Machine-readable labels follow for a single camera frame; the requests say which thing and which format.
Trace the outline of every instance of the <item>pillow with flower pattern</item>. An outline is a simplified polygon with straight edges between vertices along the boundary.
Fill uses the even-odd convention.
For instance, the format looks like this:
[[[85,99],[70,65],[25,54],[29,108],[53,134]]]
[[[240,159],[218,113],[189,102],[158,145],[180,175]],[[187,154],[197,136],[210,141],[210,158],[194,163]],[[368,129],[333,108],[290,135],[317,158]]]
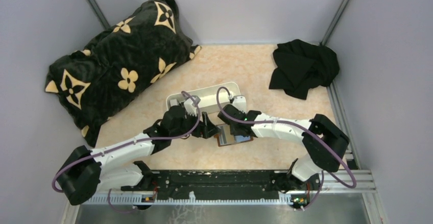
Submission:
[[[83,137],[95,146],[101,125],[200,50],[182,33],[175,0],[149,0],[49,67],[55,93]]]

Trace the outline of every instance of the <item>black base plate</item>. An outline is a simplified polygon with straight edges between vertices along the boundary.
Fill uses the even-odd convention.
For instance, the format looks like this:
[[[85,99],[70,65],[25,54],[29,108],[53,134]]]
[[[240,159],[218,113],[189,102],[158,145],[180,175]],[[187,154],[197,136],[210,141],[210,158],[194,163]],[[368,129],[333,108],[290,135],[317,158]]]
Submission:
[[[158,186],[158,199],[187,200],[194,192],[197,200],[278,199],[278,191],[306,190],[306,184],[281,189],[287,170],[153,170],[152,181]],[[308,182],[317,190],[318,175]]]

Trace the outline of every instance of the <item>beige floor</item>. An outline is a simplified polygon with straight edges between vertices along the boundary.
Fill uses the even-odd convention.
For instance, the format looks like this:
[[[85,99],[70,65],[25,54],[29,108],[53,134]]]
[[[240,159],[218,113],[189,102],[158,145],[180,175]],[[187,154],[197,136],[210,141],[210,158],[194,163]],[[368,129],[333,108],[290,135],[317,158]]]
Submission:
[[[126,140],[149,127],[165,112],[165,99],[182,90],[194,90],[234,81],[254,109],[283,118],[313,118],[316,113],[334,121],[326,88],[311,89],[306,101],[269,90],[275,63],[275,45],[211,45],[145,90],[127,108],[106,122],[97,147]],[[220,123],[215,115],[212,122]],[[172,145],[143,160],[151,169],[287,169],[306,150],[295,143],[273,138],[218,147],[216,139],[173,140]]]

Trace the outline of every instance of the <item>white plastic container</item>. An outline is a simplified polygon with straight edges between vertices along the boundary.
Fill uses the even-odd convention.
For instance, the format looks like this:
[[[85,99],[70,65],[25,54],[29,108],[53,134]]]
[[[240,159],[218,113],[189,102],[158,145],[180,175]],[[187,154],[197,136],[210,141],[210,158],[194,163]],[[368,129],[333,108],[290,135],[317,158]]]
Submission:
[[[235,82],[228,82],[220,85],[209,86],[206,88],[201,88],[201,89],[187,91],[187,92],[191,95],[196,95],[200,98],[199,108],[201,111],[207,112],[208,114],[216,113],[220,111],[217,105],[217,90],[221,86],[227,87],[227,89],[229,89],[230,93],[233,96],[241,95],[239,86]],[[177,99],[178,102],[180,103],[186,100],[181,93],[169,95],[165,100],[165,103],[167,105],[167,110],[170,108],[170,100],[173,99]],[[229,104],[228,95],[225,90],[220,91],[220,103],[222,106]]]

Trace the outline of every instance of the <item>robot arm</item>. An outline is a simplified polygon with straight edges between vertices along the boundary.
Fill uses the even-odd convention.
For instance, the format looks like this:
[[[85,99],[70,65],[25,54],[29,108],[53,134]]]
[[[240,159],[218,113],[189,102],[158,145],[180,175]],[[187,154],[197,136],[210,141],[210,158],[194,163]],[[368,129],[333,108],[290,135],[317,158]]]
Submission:
[[[185,103],[192,104],[190,100],[187,99]],[[202,113],[200,121],[197,110],[194,106],[172,106],[162,119],[131,139],[92,150],[85,146],[76,148],[56,175],[61,190],[56,189],[55,185],[53,188],[63,191],[72,205],[82,204],[96,192],[111,188],[151,189],[152,172],[143,162],[122,166],[163,150],[170,146],[172,139],[186,133],[205,139],[218,133],[218,128],[209,120],[207,113]]]
[[[238,121],[229,119],[224,113]],[[170,146],[171,139],[168,138],[191,131],[198,120],[198,114],[193,102],[188,99],[181,105],[170,107],[163,119],[129,140],[93,150],[88,150],[85,146],[78,147],[61,167],[57,182],[72,205],[82,204],[96,192],[111,188],[152,191],[154,176],[146,164],[136,161],[126,167],[123,165]],[[349,142],[347,136],[324,115],[317,114],[311,120],[297,120],[272,117],[254,110],[246,112],[243,96],[231,99],[231,104],[226,105],[218,117],[230,125],[232,135],[275,137],[302,143],[306,147],[308,154],[292,163],[287,181],[280,189],[299,189],[312,175],[322,170],[338,170],[339,162],[312,135],[322,134],[322,140],[341,158]],[[310,132],[305,133],[299,127],[308,128]],[[218,132],[207,114],[202,113],[202,121],[190,134],[207,139]],[[73,162],[79,163],[69,167]]]
[[[288,172],[292,186],[302,185],[312,175],[322,170],[336,172],[340,166],[335,157],[321,146],[313,135],[323,135],[321,139],[341,159],[349,145],[349,138],[332,121],[321,114],[316,114],[310,120],[284,119],[254,110],[245,113],[236,105],[226,105],[218,117],[230,125],[232,135],[273,137],[304,145],[308,154],[295,160]],[[301,127],[308,128],[309,133],[300,129]]]

